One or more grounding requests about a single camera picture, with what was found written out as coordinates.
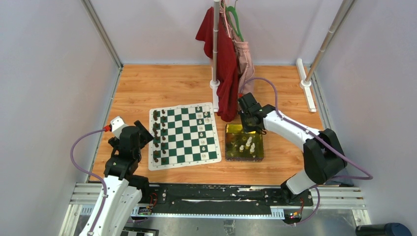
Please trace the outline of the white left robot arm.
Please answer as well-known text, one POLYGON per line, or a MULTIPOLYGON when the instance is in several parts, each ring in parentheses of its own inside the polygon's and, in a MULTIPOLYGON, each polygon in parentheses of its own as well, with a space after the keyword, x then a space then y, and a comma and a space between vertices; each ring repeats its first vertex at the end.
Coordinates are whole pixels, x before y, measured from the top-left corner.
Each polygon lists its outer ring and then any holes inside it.
POLYGON ((137 203, 150 199, 149 180, 135 175, 142 159, 141 150, 153 136, 140 123, 128 125, 118 116, 102 129, 111 131, 111 157, 106 162, 98 199, 82 236, 120 236, 137 203))

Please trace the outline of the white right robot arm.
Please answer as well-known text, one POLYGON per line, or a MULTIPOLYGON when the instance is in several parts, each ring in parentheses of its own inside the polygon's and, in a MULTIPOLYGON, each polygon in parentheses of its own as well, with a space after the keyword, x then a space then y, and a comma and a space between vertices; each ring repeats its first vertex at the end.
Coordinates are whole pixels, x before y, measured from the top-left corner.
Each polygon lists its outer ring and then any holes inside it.
POLYGON ((303 125, 273 105, 261 106, 251 93, 240 97, 238 105, 246 132, 273 132, 302 151, 303 169, 280 185, 283 203, 294 205, 310 187, 325 183, 347 166, 347 161, 341 158, 343 150, 333 130, 320 131, 303 125))

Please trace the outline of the green white chess board mat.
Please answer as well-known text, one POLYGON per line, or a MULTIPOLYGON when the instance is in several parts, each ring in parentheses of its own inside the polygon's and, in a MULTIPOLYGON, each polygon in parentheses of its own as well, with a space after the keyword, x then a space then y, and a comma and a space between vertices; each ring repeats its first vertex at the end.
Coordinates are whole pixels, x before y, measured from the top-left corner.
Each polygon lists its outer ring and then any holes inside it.
POLYGON ((197 103, 149 111, 149 130, 154 139, 149 143, 150 171, 218 163, 222 160, 213 104, 197 103), (209 112, 210 122, 197 113, 209 112))

